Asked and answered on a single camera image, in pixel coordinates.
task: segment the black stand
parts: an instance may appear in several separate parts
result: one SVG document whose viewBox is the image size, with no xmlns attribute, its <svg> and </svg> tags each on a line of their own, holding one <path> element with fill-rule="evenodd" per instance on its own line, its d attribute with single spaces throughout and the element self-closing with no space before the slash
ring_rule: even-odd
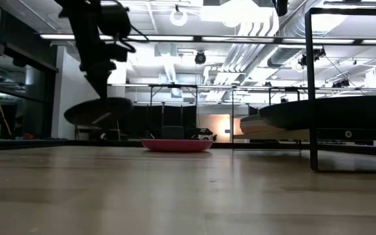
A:
<svg viewBox="0 0 376 235">
<path fill-rule="evenodd" d="M 315 120 L 317 120 L 317 105 L 315 102 L 315 74 L 313 60 L 313 28 L 311 17 L 315 14 L 339 14 L 351 16 L 376 16 L 376 9 L 340 9 L 340 8 L 311 8 L 305 14 L 305 44 L 307 51 L 307 82 L 308 98 L 310 110 L 312 113 L 312 122 L 310 123 L 310 167 L 316 172 L 361 172 L 376 173 L 376 170 L 325 170 L 319 167 L 318 139 L 324 140 L 376 140 L 376 130 L 360 129 L 318 129 Z M 360 44 L 361 40 L 354 40 L 354 46 Z"/>
</svg>

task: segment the black chair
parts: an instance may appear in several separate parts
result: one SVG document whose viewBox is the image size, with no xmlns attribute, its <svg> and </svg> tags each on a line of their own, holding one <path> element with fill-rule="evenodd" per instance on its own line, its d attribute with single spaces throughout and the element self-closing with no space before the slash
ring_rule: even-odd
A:
<svg viewBox="0 0 376 235">
<path fill-rule="evenodd" d="M 162 127 L 162 139 L 183 140 L 183 127 L 164 126 Z"/>
</svg>

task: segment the wooden floor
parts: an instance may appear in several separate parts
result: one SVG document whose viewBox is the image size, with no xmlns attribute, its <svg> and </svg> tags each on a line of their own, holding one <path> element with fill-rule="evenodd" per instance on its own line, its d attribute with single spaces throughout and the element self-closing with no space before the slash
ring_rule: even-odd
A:
<svg viewBox="0 0 376 235">
<path fill-rule="evenodd" d="M 0 151 L 0 234 L 376 234 L 376 174 L 308 164 L 298 152 Z"/>
</svg>

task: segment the red dish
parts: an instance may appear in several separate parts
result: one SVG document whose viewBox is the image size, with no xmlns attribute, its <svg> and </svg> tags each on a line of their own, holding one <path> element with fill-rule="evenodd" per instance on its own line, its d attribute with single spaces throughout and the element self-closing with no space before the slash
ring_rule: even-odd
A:
<svg viewBox="0 0 376 235">
<path fill-rule="evenodd" d="M 209 149 L 213 141 L 211 140 L 162 140 L 146 139 L 142 140 L 145 148 L 158 152 L 177 153 L 198 153 Z"/>
</svg>

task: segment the glass wall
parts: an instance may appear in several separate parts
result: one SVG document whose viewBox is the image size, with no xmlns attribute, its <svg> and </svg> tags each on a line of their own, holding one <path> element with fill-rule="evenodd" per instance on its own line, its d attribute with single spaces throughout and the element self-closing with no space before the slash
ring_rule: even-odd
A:
<svg viewBox="0 0 376 235">
<path fill-rule="evenodd" d="M 0 140 L 50 137 L 54 75 L 0 56 Z"/>
</svg>

